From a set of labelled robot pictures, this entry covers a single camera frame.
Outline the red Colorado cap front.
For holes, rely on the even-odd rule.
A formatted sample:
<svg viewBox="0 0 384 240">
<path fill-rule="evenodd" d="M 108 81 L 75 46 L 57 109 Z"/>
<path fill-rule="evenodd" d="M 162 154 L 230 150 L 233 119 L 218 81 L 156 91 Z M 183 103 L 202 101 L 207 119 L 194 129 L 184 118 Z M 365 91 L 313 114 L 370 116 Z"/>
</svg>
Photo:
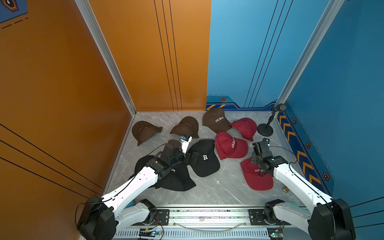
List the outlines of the red Colorado cap front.
<svg viewBox="0 0 384 240">
<path fill-rule="evenodd" d="M 248 186 L 256 191 L 267 191 L 273 188 L 274 180 L 270 174 L 265 173 L 252 159 L 241 162 L 241 168 Z"/>
</svg>

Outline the red colorado cap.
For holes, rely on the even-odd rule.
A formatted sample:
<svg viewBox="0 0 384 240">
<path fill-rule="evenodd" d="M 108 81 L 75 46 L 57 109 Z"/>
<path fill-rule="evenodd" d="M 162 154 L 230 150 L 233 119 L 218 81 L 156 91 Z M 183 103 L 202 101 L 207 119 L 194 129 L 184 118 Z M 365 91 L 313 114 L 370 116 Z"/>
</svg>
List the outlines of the red colorado cap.
<svg viewBox="0 0 384 240">
<path fill-rule="evenodd" d="M 220 131 L 216 135 L 216 148 L 221 160 L 240 159 L 248 154 L 248 143 L 245 140 L 232 137 L 227 132 Z"/>
<path fill-rule="evenodd" d="M 274 180 L 270 174 L 265 173 L 252 159 L 241 162 L 241 168 L 248 186 L 256 191 L 267 191 L 273 188 Z"/>
</svg>

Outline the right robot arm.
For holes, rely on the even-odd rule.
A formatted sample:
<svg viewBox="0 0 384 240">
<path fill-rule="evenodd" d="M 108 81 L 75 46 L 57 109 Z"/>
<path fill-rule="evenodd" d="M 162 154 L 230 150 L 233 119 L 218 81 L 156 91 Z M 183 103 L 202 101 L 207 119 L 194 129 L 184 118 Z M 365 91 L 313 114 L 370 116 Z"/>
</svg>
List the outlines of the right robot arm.
<svg viewBox="0 0 384 240">
<path fill-rule="evenodd" d="M 283 200 L 267 202 L 264 220 L 270 224 L 289 223 L 313 240 L 354 240 L 356 232 L 349 205 L 322 192 L 298 174 L 281 156 L 273 156 L 269 139 L 253 143 L 251 162 L 282 182 L 305 205 L 298 207 Z"/>
</svg>

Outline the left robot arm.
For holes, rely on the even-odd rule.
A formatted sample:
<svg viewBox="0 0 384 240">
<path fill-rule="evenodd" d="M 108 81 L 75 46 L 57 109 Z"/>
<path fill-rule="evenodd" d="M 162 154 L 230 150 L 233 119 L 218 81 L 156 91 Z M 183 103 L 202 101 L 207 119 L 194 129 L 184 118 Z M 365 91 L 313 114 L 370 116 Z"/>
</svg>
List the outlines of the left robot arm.
<svg viewBox="0 0 384 240">
<path fill-rule="evenodd" d="M 191 136 L 169 140 L 163 151 L 139 159 L 134 175 L 126 183 L 101 197 L 90 197 L 83 204 L 81 216 L 75 218 L 80 235 L 87 240 L 111 240 L 116 232 L 128 226 L 152 224 L 157 208 L 149 200 L 128 205 L 151 187 L 184 192 L 196 186 L 187 168 L 199 156 L 197 152 L 187 151 L 191 141 Z"/>
</svg>

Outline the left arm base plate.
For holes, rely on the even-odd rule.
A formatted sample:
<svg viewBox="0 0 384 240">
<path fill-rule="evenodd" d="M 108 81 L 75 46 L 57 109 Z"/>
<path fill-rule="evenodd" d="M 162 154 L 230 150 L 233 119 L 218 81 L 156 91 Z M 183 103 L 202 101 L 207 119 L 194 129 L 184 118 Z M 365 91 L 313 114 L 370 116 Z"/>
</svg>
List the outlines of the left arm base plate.
<svg viewBox="0 0 384 240">
<path fill-rule="evenodd" d="M 142 226 L 154 226 L 161 224 L 167 226 L 170 220 L 170 210 L 169 209 L 157 209 L 155 212 L 150 212 L 147 219 L 140 223 Z"/>
</svg>

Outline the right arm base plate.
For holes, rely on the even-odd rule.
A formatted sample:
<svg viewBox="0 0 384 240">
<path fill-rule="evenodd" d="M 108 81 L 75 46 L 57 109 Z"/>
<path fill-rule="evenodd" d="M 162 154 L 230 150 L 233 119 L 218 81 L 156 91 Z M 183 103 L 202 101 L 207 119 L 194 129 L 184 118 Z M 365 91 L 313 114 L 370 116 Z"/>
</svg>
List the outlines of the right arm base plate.
<svg viewBox="0 0 384 240">
<path fill-rule="evenodd" d="M 264 209 L 249 209 L 248 213 L 252 226 L 285 226 L 284 222 L 278 220 L 267 221 L 267 218 L 264 215 Z"/>
</svg>

